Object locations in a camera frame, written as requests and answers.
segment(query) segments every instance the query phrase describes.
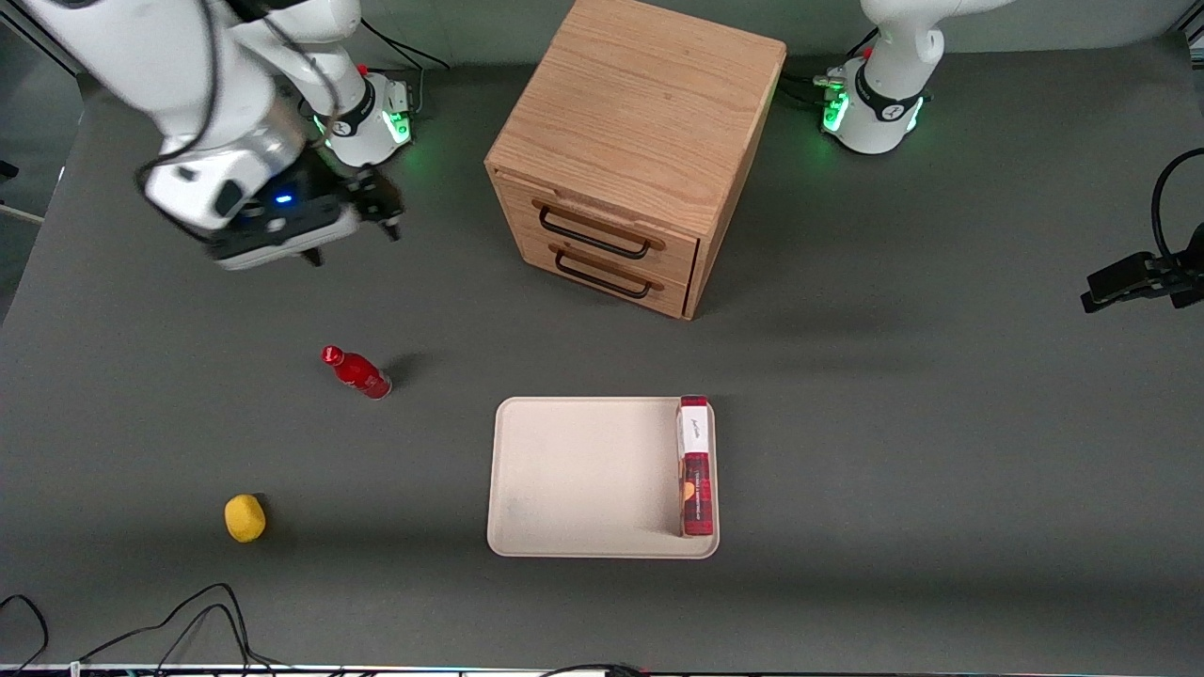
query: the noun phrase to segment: wooden cabinet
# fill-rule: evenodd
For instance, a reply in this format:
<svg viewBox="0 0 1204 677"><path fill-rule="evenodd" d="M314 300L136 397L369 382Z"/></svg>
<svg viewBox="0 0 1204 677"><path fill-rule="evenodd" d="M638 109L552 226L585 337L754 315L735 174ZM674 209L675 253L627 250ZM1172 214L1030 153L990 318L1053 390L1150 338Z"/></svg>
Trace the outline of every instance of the wooden cabinet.
<svg viewBox="0 0 1204 677"><path fill-rule="evenodd" d="M577 0L485 158L529 264L692 318L786 47Z"/></svg>

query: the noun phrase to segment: gray table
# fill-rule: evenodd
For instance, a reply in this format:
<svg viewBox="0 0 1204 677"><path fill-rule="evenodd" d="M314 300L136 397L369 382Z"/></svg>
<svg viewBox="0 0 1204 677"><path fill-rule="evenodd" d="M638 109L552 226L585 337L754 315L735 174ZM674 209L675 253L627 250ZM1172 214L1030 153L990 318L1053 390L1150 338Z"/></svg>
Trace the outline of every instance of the gray table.
<svg viewBox="0 0 1204 677"><path fill-rule="evenodd" d="M884 158L775 104L694 323L519 260L480 161L529 73L432 76L405 241L320 270L207 261L132 188L153 128L88 98L0 337L0 589L45 607L51 660L225 579L295 663L1202 673L1204 308L1078 300L1204 141L1181 42L950 57ZM1168 192L1179 247L1202 178ZM327 342L395 394L346 390ZM697 392L714 558L489 551L498 402ZM224 532L241 491L271 498L261 543ZM33 623L2 623L22 658ZM234 658L217 623L183 655Z"/></svg>

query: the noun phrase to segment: drawer handle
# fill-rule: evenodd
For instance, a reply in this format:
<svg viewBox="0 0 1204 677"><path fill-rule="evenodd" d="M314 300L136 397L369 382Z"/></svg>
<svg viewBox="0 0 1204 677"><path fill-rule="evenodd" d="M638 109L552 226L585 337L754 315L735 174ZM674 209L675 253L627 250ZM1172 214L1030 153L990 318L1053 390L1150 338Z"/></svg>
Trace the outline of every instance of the drawer handle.
<svg viewBox="0 0 1204 677"><path fill-rule="evenodd" d="M568 230L567 228L562 228L562 226L556 225L554 223L548 223L548 212L550 210L547 206L544 206L542 210L539 210L539 225L542 225L544 230L550 230L551 232L555 232L556 235L563 235L565 237L568 237L569 240L577 240L578 242L583 242L583 243L589 245L591 247L597 247L598 249L602 249L603 252L610 252L612 254L618 254L618 255L620 255L620 257L622 257L625 259L639 260L639 259L644 258L645 255L648 255L648 249L649 249L649 247L653 246L653 243L650 241L644 240L644 246L639 251L637 251L637 252L632 252L631 249L624 249L622 247L615 247L614 245L612 245L609 242L603 242L603 241L597 240L595 237L590 237L589 235L582 235L580 232L574 232L572 230Z"/></svg>
<svg viewBox="0 0 1204 677"><path fill-rule="evenodd" d="M639 292L632 292L631 289L626 289L624 287L619 287L618 284L614 284L612 282L607 282L606 279L600 279L597 277L594 277L592 275L582 272L579 270L573 270L573 269L571 269L571 267L568 267L568 266L566 266L565 264L561 263L561 260L563 258L565 258L565 253L557 249L556 251L556 270L559 270L560 272L562 272L565 275L568 275L571 277L576 277L578 279L584 279L585 282L589 282L590 284L597 284L598 287L602 287L604 289L609 289L609 290L614 292L615 294L622 294L624 296L626 296L628 299L637 299L637 300L638 299L643 299L653 289L653 283L651 282L645 282L643 289L641 289Z"/></svg>

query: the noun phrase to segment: yellow ball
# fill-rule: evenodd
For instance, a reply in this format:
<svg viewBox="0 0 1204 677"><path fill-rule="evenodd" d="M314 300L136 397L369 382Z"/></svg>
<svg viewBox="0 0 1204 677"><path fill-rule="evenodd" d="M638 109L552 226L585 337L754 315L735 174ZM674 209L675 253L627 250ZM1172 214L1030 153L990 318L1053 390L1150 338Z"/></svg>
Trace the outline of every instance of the yellow ball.
<svg viewBox="0 0 1204 677"><path fill-rule="evenodd" d="M264 534L267 518L259 499L250 494L238 494L226 501L226 531L240 543L249 543Z"/></svg>

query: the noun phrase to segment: plastic tray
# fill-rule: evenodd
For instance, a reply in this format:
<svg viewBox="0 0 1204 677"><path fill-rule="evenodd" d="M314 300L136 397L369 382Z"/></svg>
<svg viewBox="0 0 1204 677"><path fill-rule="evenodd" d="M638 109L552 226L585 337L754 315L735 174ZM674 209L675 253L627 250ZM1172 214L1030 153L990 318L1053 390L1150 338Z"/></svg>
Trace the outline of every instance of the plastic tray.
<svg viewBox="0 0 1204 677"><path fill-rule="evenodd" d="M679 398L512 398L497 407L489 547L504 557L704 559L715 532L680 536Z"/></svg>

